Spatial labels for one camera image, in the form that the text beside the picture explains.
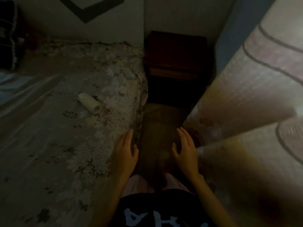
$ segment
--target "curtain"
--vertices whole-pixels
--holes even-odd
[[[303,226],[303,0],[276,0],[194,107],[199,168],[242,226]]]

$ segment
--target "nightstand drawer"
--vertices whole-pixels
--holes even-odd
[[[161,76],[180,80],[196,80],[198,78],[198,75],[189,72],[181,72],[153,67],[149,68],[149,74],[151,76]]]

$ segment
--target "wooden nightstand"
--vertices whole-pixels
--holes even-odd
[[[205,37],[152,31],[144,58],[148,102],[190,107],[206,87],[208,64]]]

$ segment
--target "bed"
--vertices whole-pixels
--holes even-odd
[[[0,72],[3,226],[87,226],[116,138],[139,138],[148,91],[143,50],[50,40]],[[86,92],[102,111],[77,100]]]

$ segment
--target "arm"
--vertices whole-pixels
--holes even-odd
[[[112,154],[111,176],[107,182],[103,201],[96,206],[89,227],[106,227],[115,215],[127,180],[138,161],[138,149],[134,146],[131,154],[133,130],[121,135]]]
[[[176,145],[173,144],[174,157],[180,170],[194,186],[204,210],[218,227],[237,227],[237,224],[206,184],[204,177],[199,174],[197,150],[191,136],[183,128],[177,130],[181,137],[182,150],[178,154]]]

